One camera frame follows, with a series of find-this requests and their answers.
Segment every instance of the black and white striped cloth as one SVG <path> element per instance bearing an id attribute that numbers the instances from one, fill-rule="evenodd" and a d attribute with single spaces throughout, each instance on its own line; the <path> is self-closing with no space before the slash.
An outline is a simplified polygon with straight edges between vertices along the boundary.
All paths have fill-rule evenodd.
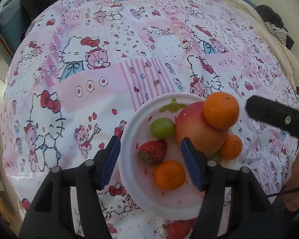
<path id="1" fill-rule="evenodd" d="M 267 27 L 268 32 L 275 36 L 281 44 L 286 46 L 288 31 L 286 31 L 284 28 L 278 28 L 270 22 L 265 22 L 265 25 Z"/>

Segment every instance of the tangerine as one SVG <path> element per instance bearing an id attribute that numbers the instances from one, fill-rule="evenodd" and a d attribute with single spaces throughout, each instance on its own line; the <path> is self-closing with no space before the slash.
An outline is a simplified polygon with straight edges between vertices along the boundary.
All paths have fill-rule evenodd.
<path id="1" fill-rule="evenodd" d="M 220 148 L 220 155 L 226 161 L 233 160 L 239 156 L 243 150 L 243 142 L 237 135 L 228 135 L 225 143 Z"/>
<path id="2" fill-rule="evenodd" d="M 164 161 L 154 170 L 154 182 L 163 191 L 173 191 L 185 182 L 185 171 L 177 161 Z"/>
<path id="3" fill-rule="evenodd" d="M 203 114 L 212 127 L 228 129 L 238 120 L 239 104 L 233 95 L 226 92 L 215 92 L 206 98 Z"/>

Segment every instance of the hello kitty print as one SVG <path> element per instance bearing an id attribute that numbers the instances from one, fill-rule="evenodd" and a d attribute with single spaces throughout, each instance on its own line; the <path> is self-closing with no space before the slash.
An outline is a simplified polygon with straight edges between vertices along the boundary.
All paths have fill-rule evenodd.
<path id="1" fill-rule="evenodd" d="M 1 110 L 4 169 L 20 199 L 33 199 L 53 166 L 77 167 L 122 137 L 147 101 L 165 93 L 225 91 L 240 105 L 233 132 L 267 194 L 278 192 L 297 139 L 248 118 L 260 95 L 296 106 L 268 44 L 221 0 L 59 0 L 35 19 L 9 68 Z M 83 235 L 73 197 L 75 230 Z M 167 238 L 172 220 L 141 209 L 115 168 L 98 193 L 113 238 Z M 226 231 L 230 194 L 220 234 Z"/>

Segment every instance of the red strawberry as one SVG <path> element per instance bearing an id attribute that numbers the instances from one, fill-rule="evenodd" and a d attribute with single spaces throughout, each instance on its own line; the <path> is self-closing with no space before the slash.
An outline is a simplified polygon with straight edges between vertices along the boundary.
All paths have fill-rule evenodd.
<path id="1" fill-rule="evenodd" d="M 140 146 L 138 155 L 145 163 L 156 166 L 160 164 L 166 156 L 167 143 L 165 140 L 159 139 L 149 141 Z"/>

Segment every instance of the large round fruit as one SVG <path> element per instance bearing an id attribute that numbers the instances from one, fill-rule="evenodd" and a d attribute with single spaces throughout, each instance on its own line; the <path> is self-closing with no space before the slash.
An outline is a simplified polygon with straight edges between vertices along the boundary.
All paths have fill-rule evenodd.
<path id="1" fill-rule="evenodd" d="M 154 182 L 163 191 L 173 191 L 185 182 L 185 171 L 177 161 L 164 161 L 154 170 Z"/>
<path id="2" fill-rule="evenodd" d="M 243 142 L 237 135 L 228 135 L 222 148 L 220 155 L 226 161 L 233 160 L 239 156 L 243 150 Z"/>
<path id="3" fill-rule="evenodd" d="M 196 150 L 206 156 L 216 153 L 224 144 L 228 130 L 219 130 L 210 126 L 203 115 L 204 102 L 188 105 L 175 121 L 175 138 L 180 146 L 184 137 L 188 137 Z"/>
<path id="4" fill-rule="evenodd" d="M 159 118 L 153 121 L 150 131 L 158 139 L 166 139 L 174 136 L 175 127 L 169 118 Z"/>
<path id="5" fill-rule="evenodd" d="M 203 113 L 206 121 L 212 127 L 228 129 L 238 120 L 239 104 L 233 95 L 215 92 L 207 97 Z"/>
<path id="6" fill-rule="evenodd" d="M 174 221 L 167 228 L 167 235 L 170 239 L 185 238 L 190 232 L 190 225 L 184 221 Z"/>

